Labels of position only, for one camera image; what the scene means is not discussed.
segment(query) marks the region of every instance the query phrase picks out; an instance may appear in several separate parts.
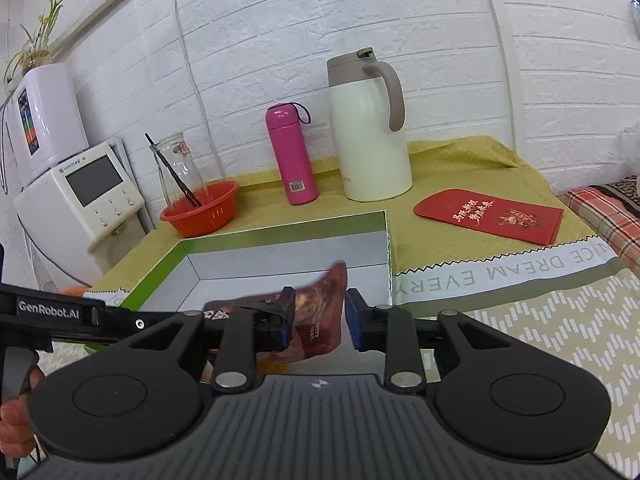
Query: barcode label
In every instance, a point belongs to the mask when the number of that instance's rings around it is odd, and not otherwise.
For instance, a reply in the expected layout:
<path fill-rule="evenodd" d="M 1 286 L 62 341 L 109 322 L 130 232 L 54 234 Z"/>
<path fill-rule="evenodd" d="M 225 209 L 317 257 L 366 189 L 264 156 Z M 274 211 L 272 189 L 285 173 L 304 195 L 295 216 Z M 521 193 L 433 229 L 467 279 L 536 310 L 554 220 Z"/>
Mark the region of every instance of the barcode label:
<path fill-rule="evenodd" d="M 291 190 L 291 192 L 304 191 L 305 190 L 305 181 L 304 180 L 297 180 L 295 182 L 289 182 L 289 189 Z"/>

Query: screw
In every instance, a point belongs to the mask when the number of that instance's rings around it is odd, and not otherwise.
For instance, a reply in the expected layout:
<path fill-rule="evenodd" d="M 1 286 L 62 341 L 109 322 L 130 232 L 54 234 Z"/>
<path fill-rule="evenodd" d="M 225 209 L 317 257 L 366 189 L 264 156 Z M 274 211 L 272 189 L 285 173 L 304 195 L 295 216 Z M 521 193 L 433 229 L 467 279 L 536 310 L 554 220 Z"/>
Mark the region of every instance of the screw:
<path fill-rule="evenodd" d="M 422 378 L 415 372 L 396 372 L 389 379 L 398 388 L 414 388 L 422 382 Z"/>
<path fill-rule="evenodd" d="M 237 388 L 246 383 L 246 375 L 240 372 L 222 372 L 215 380 L 223 388 Z"/>

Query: red envelope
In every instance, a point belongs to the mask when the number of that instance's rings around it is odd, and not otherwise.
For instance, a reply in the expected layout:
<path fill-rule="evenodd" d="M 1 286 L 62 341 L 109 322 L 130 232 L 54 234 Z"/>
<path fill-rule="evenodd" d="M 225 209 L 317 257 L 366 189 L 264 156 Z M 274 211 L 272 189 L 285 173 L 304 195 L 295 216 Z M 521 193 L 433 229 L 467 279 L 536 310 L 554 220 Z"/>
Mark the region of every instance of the red envelope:
<path fill-rule="evenodd" d="M 556 241 L 564 210 L 447 189 L 422 200 L 414 213 L 473 231 L 549 245 Z"/>

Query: pink water bottle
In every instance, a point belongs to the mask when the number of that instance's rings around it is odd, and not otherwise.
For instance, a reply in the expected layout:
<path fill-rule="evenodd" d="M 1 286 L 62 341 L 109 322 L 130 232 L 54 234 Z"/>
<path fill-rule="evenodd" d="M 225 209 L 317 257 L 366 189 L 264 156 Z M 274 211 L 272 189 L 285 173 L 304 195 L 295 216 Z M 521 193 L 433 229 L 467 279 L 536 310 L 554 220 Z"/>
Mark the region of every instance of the pink water bottle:
<path fill-rule="evenodd" d="M 308 121 L 300 119 L 296 105 L 306 112 Z M 264 122 L 267 124 L 289 203 L 300 205 L 315 200 L 318 197 L 318 188 L 300 127 L 301 122 L 311 122 L 308 110 L 298 103 L 279 103 L 268 108 Z"/>

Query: red plastic bag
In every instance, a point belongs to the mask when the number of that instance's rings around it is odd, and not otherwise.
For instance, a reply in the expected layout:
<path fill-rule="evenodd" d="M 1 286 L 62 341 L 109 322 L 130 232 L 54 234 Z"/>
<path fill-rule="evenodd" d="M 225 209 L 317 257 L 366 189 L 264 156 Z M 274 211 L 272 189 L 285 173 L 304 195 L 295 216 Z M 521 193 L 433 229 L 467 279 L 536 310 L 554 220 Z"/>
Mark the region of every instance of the red plastic bag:
<path fill-rule="evenodd" d="M 337 262 L 317 282 L 296 289 L 296 313 L 292 339 L 283 352 L 258 354 L 258 360 L 290 363 L 327 354 L 340 344 L 342 304 L 347 289 L 347 266 Z M 206 317 L 228 317 L 235 306 L 273 300 L 280 291 L 236 300 L 209 301 Z"/>

